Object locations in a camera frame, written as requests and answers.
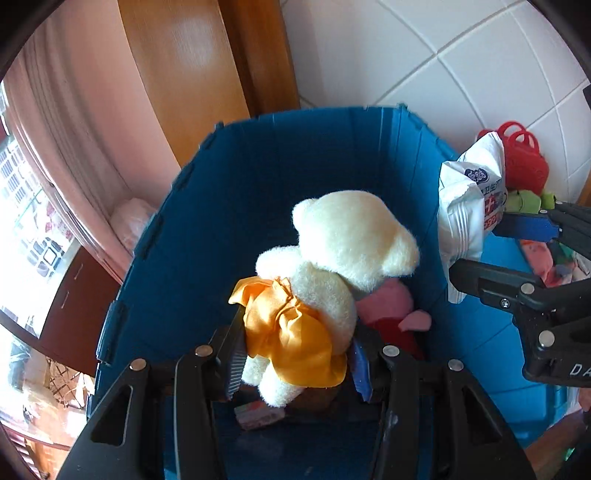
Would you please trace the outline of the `dark wooden cabinet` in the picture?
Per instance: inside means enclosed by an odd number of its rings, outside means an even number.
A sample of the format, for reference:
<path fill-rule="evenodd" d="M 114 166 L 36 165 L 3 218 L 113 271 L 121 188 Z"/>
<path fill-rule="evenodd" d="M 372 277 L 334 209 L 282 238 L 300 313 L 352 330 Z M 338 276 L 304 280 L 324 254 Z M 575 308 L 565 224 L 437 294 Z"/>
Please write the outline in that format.
<path fill-rule="evenodd" d="M 79 248 L 61 281 L 39 336 L 6 314 L 1 326 L 39 353 L 91 377 L 108 308 L 120 284 L 90 253 Z"/>

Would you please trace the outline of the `colourful sanitary pad pack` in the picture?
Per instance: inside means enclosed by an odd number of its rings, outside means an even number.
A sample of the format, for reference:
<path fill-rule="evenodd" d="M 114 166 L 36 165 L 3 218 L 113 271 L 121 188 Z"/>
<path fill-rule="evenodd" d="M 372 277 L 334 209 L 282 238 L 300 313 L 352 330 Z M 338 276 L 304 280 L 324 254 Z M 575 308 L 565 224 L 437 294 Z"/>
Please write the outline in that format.
<path fill-rule="evenodd" d="M 283 408 L 271 407 L 257 400 L 235 407 L 235 418 L 242 430 L 256 430 L 273 425 L 286 418 Z"/>

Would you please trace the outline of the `cream bear plush yellow dress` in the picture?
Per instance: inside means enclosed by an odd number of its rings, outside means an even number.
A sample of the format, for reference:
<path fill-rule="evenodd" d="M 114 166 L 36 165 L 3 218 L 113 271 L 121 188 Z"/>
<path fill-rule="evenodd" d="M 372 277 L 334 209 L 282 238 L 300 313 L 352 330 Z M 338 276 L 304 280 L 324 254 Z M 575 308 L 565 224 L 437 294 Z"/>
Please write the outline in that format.
<path fill-rule="evenodd" d="M 243 309 L 242 382 L 276 408 L 344 382 L 356 301 L 420 263 L 413 234 L 367 191 L 305 199 L 291 221 L 297 244 L 259 254 L 256 274 L 238 280 L 228 299 Z"/>

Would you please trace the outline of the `red plastic handbag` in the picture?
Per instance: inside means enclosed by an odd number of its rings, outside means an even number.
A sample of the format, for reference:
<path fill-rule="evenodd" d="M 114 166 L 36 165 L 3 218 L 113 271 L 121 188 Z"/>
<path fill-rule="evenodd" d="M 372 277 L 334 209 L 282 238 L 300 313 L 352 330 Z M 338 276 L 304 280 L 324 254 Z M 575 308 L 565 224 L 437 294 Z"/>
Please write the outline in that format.
<path fill-rule="evenodd" d="M 508 190 L 528 190 L 540 196 L 549 177 L 549 165 L 536 136 L 517 121 L 507 121 L 495 132 L 505 151 Z"/>

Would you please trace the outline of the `pile of small plush toys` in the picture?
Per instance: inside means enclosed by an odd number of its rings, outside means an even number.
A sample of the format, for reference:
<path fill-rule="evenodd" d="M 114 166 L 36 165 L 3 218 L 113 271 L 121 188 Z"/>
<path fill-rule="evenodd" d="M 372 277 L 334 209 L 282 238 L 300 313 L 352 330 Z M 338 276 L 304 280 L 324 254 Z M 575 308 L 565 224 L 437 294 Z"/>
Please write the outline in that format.
<path fill-rule="evenodd" d="M 560 242 L 520 240 L 519 243 L 533 273 L 547 288 L 590 278 L 590 260 Z"/>

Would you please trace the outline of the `blue plastic storage bin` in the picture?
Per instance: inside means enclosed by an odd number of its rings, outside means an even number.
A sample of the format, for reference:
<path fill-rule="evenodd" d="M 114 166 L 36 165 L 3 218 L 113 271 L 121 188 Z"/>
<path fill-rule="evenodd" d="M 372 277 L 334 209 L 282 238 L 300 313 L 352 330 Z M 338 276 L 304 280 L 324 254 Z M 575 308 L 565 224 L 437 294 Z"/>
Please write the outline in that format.
<path fill-rule="evenodd" d="M 100 438 L 74 470 L 79 479 L 530 479 L 524 445 L 559 416 L 554 388 L 528 383 L 497 393 L 503 373 L 522 362 L 506 313 L 476 299 L 449 303 L 438 252 L 436 184 L 453 150 L 413 113 L 398 108 L 335 108 L 266 115 L 217 127 L 181 171 L 136 248 L 105 319 L 97 348 L 92 420 L 127 388 L 118 445 Z M 298 201 L 358 188 L 378 195 L 416 236 L 418 271 L 408 280 L 435 316 L 431 352 L 448 360 L 457 336 L 482 338 L 487 354 L 454 373 L 441 368 L 434 393 L 417 401 L 418 454 L 384 443 L 409 440 L 383 403 L 346 384 L 322 414 L 297 413 L 245 432 L 228 403 L 211 405 L 211 449 L 174 441 L 174 369 L 183 356 L 228 330 L 228 304 L 257 254 L 294 241 Z"/>

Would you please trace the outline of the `pink pig plush red dress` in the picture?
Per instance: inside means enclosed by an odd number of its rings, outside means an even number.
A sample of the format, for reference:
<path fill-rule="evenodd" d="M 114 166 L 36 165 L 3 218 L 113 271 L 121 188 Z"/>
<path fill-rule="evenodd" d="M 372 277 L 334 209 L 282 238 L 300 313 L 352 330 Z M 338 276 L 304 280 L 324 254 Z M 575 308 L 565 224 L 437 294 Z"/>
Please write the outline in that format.
<path fill-rule="evenodd" d="M 416 358 L 423 357 L 414 333 L 429 331 L 432 317 L 414 306 L 412 294 L 402 281 L 388 279 L 375 292 L 356 301 L 356 312 L 385 344 L 395 345 Z"/>

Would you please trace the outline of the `pink curtain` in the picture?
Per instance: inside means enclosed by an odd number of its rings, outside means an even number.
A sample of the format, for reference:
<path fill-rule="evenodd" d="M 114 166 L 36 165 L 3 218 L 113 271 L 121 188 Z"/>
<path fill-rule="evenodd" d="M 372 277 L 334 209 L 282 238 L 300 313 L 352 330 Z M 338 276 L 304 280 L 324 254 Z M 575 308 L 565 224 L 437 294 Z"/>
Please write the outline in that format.
<path fill-rule="evenodd" d="M 110 220 L 157 208 L 179 165 L 133 59 L 115 1 L 4 1 L 7 123 L 78 241 L 116 280 L 132 261 Z"/>

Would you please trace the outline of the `wooden door frame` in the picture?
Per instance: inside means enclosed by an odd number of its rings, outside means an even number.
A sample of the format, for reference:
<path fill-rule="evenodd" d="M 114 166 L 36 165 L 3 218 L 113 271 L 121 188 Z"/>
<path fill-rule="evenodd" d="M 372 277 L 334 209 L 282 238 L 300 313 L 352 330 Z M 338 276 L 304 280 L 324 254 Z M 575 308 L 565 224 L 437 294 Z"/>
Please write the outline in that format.
<path fill-rule="evenodd" d="M 277 1 L 121 1 L 127 41 L 181 166 L 219 122 L 297 110 Z"/>

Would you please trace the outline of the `green frog plush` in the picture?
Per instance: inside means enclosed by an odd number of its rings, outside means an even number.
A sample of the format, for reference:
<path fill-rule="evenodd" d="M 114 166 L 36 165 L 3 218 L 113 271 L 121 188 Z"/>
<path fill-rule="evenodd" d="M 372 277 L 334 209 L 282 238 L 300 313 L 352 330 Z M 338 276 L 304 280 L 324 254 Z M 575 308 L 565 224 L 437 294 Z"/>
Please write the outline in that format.
<path fill-rule="evenodd" d="M 556 196 L 551 192 L 537 195 L 531 190 L 510 191 L 507 196 L 505 211 L 507 213 L 538 214 L 555 208 Z"/>

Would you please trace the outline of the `white wet wipes pack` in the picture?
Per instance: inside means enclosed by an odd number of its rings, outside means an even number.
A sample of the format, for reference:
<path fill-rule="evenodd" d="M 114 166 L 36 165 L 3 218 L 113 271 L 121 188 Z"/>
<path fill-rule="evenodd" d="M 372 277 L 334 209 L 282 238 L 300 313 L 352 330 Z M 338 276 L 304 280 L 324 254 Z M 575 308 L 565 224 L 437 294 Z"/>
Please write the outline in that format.
<path fill-rule="evenodd" d="M 505 149 L 496 132 L 480 137 L 457 160 L 441 165 L 438 241 L 446 277 L 460 259 L 481 259 L 486 236 L 507 200 Z"/>

